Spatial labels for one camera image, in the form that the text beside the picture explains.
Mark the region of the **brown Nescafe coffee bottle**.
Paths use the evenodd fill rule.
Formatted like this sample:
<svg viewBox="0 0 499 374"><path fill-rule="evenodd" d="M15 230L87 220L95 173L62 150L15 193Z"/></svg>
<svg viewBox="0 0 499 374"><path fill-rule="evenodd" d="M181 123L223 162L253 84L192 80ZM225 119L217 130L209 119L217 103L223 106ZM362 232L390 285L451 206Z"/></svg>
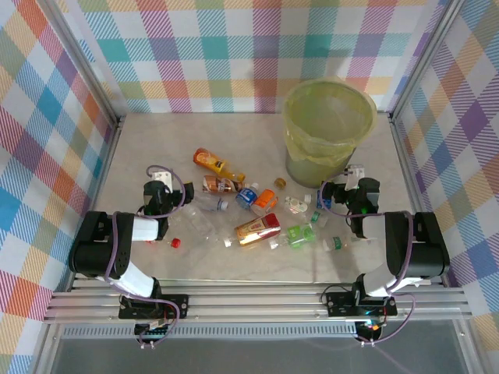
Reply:
<svg viewBox="0 0 499 374"><path fill-rule="evenodd" d="M235 182L228 178L220 178L213 175L203 177L202 190L205 193L236 193L244 188L241 182Z"/></svg>

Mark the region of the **clear bottle blue-white cap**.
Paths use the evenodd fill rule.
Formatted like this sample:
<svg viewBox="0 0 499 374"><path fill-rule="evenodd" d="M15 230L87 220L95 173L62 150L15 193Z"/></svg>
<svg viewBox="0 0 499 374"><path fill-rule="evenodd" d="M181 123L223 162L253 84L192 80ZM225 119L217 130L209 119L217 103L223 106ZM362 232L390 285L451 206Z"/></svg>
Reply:
<svg viewBox="0 0 499 374"><path fill-rule="evenodd" d="M201 209L211 212L223 212L228 208L228 202L218 196L201 193L194 196L193 202Z"/></svg>

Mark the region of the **orange juice bottle yellow cap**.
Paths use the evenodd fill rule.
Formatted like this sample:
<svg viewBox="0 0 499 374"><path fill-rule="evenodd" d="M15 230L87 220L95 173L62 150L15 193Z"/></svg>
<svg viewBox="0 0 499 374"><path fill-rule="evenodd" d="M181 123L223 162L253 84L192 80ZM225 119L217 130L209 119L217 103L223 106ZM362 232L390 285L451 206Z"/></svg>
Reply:
<svg viewBox="0 0 499 374"><path fill-rule="evenodd" d="M195 151L193 162L214 172L221 178L227 178L235 182L243 182L246 179L246 175L231 165L226 159L202 147Z"/></svg>

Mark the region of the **green plastic bottle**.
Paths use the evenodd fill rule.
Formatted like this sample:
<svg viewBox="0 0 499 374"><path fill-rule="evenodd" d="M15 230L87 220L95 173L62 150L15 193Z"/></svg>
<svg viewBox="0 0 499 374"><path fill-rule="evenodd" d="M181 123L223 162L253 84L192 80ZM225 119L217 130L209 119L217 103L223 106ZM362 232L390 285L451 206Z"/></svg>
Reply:
<svg viewBox="0 0 499 374"><path fill-rule="evenodd" d="M311 224L299 224L286 228L279 235L270 239L271 249L288 247L291 249L300 249L304 245L314 243L317 239L316 232Z"/></svg>

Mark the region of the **blue Pocari Sweat bottle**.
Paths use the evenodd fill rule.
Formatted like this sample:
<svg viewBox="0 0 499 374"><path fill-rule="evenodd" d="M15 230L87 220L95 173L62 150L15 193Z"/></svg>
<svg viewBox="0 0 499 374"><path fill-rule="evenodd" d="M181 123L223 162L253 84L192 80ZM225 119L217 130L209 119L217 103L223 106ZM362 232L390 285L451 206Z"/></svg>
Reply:
<svg viewBox="0 0 499 374"><path fill-rule="evenodd" d="M245 184L238 192L235 201L245 210L249 210L258 197L259 184Z"/></svg>

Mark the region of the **clear bottle orange label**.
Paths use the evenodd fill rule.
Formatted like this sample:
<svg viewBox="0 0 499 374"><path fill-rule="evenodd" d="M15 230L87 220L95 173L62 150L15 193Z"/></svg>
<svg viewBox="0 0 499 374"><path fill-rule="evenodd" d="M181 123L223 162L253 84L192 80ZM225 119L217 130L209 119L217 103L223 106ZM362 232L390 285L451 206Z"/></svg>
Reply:
<svg viewBox="0 0 499 374"><path fill-rule="evenodd" d="M259 217L271 212L278 203L277 194L271 189L265 189L253 202L250 209Z"/></svg>

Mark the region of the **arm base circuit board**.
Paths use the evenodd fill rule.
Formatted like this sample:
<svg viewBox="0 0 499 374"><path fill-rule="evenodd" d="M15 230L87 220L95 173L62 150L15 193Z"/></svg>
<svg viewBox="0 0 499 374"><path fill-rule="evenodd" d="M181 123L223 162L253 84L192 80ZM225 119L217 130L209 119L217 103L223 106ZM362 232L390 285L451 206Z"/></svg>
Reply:
<svg viewBox="0 0 499 374"><path fill-rule="evenodd" d="M383 328L386 323L380 320L367 320L362 322L355 322L356 326L356 339L358 341L371 341L381 339Z"/></svg>
<svg viewBox="0 0 499 374"><path fill-rule="evenodd" d="M133 334L137 338L141 337L143 340L159 340L167 334L169 330L169 323L159 323L158 321L152 323L136 323L133 327Z"/></svg>

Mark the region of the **small clear bottle flower label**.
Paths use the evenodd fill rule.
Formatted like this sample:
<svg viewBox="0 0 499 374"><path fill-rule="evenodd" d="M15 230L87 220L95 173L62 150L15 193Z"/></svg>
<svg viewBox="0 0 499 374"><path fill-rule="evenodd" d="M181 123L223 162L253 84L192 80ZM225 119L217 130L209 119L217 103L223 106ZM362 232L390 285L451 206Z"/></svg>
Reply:
<svg viewBox="0 0 499 374"><path fill-rule="evenodd" d="M307 214L311 211L312 196L306 194L300 198L294 196L285 197L285 207L293 214Z"/></svg>

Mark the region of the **slotted metal strip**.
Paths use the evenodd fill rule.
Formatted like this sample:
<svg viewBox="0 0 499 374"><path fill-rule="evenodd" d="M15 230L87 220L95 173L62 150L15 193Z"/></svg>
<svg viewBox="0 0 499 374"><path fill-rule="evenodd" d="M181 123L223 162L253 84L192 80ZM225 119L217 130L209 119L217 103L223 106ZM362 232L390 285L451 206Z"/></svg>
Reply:
<svg viewBox="0 0 499 374"><path fill-rule="evenodd" d="M67 325L63 339L137 338L133 325ZM171 339L301 339L319 337L356 337L354 322L319 323L182 323L166 337Z"/></svg>

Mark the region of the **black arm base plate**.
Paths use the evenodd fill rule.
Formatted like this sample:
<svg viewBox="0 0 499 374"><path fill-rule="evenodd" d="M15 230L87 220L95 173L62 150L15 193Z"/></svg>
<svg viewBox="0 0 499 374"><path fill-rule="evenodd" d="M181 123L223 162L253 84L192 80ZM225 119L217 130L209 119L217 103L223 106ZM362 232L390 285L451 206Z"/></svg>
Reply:
<svg viewBox="0 0 499 374"><path fill-rule="evenodd" d="M329 317L397 316L398 310L392 297L356 297L352 292L328 292L326 294Z"/></svg>
<svg viewBox="0 0 499 374"><path fill-rule="evenodd" d="M164 302L145 302L138 299L121 296L119 299L120 319L176 319L175 304L180 311L180 319L187 317L189 296L181 294L161 295L160 299L167 300L172 305Z"/></svg>

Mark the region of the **aluminium mounting rail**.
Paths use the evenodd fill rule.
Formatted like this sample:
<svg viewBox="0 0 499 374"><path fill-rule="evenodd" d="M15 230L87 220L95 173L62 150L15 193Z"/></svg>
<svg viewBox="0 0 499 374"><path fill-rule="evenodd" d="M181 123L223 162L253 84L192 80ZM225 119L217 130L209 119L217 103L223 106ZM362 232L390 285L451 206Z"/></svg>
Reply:
<svg viewBox="0 0 499 374"><path fill-rule="evenodd" d="M342 283L160 280L165 294L188 297L185 322L291 323L325 322L326 294L350 288ZM398 313L413 320L468 319L471 307L460 288L441 282L409 285L395 293ZM55 292L45 323L117 323L119 293L104 282L76 276L68 291Z"/></svg>

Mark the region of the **aluminium frame post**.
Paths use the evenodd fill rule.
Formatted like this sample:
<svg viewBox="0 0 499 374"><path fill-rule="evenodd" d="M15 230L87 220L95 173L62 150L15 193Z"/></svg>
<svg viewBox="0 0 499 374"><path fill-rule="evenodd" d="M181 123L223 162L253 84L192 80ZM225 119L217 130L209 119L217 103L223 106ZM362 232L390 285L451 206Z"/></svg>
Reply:
<svg viewBox="0 0 499 374"><path fill-rule="evenodd" d="M104 116L118 126L129 107L78 0L36 1L103 109Z"/></svg>
<svg viewBox="0 0 499 374"><path fill-rule="evenodd" d="M427 0L383 100L392 123L402 116L424 73L434 60L465 0Z"/></svg>

